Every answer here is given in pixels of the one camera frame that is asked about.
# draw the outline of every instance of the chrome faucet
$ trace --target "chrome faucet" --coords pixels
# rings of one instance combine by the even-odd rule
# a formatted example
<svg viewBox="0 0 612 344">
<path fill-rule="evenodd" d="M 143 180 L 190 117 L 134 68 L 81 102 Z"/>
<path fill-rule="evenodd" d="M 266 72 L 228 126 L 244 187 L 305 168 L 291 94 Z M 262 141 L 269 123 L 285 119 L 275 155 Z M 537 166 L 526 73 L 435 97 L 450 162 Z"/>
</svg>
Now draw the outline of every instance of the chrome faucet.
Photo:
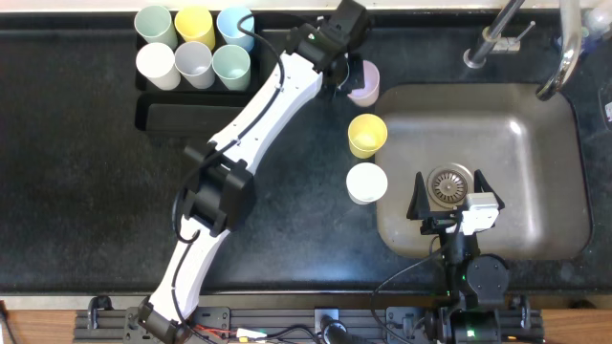
<svg viewBox="0 0 612 344">
<path fill-rule="evenodd" d="M 501 33 L 525 0 L 510 0 L 497 15 L 490 27 L 482 31 L 476 45 L 466 50 L 464 62 L 470 68 L 482 68 L 487 62 L 488 54 L 516 53 L 520 49 L 520 39 L 534 26 L 534 22 L 517 38 L 504 38 Z M 550 99 L 558 92 L 574 71 L 582 45 L 582 24 L 578 0 L 559 0 L 563 44 L 560 63 L 555 73 L 535 92 L 540 100 Z"/>
</svg>

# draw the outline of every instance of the sink drain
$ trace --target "sink drain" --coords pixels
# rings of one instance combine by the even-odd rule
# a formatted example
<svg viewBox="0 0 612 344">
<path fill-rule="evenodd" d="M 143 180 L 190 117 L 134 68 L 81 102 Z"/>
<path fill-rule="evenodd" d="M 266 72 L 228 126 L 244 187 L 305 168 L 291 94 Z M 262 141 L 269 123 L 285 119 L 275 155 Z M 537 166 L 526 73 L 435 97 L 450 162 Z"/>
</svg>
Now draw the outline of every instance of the sink drain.
<svg viewBox="0 0 612 344">
<path fill-rule="evenodd" d="M 466 197 L 472 183 L 473 178 L 466 167 L 448 163 L 431 171 L 427 178 L 427 190 L 437 204 L 453 208 Z"/>
</svg>

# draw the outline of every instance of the metal sink basin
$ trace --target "metal sink basin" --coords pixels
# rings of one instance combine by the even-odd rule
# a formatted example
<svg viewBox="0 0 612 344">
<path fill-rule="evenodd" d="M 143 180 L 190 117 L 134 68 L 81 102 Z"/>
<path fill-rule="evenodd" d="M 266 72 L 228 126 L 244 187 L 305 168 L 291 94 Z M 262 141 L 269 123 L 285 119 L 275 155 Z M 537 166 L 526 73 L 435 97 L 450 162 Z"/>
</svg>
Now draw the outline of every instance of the metal sink basin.
<svg viewBox="0 0 612 344">
<path fill-rule="evenodd" d="M 406 219 L 417 172 L 432 210 L 461 204 L 480 169 L 506 203 L 483 252 L 508 259 L 570 258 L 591 234 L 572 107 L 536 85 L 404 85 L 387 91 L 376 114 L 388 139 L 376 154 L 389 188 L 377 202 L 382 239 L 398 254 L 427 255 L 432 237 Z"/>
</svg>

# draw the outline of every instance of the pink cup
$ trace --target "pink cup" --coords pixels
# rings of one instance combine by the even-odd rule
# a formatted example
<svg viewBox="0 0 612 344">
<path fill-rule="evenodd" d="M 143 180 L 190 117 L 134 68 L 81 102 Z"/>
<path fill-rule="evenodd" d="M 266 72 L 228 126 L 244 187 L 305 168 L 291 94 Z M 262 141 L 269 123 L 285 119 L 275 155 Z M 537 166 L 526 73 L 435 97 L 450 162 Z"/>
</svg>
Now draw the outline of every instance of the pink cup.
<svg viewBox="0 0 612 344">
<path fill-rule="evenodd" d="M 379 88 L 381 85 L 381 75 L 374 63 L 363 60 L 363 81 L 365 87 L 353 90 L 348 97 L 357 106 L 368 107 L 373 105 L 379 98 Z"/>
</svg>

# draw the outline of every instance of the faucet handle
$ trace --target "faucet handle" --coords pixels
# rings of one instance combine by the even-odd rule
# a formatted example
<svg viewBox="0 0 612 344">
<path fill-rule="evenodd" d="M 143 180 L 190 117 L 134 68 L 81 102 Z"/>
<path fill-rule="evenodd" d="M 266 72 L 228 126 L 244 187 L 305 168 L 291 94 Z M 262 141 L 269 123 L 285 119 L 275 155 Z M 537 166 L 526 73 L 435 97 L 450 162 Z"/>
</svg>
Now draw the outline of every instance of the faucet handle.
<svg viewBox="0 0 612 344">
<path fill-rule="evenodd" d="M 497 39 L 491 54 L 514 54 L 520 50 L 520 40 L 536 25 L 532 20 L 527 29 L 525 29 L 518 37 L 500 37 Z"/>
</svg>

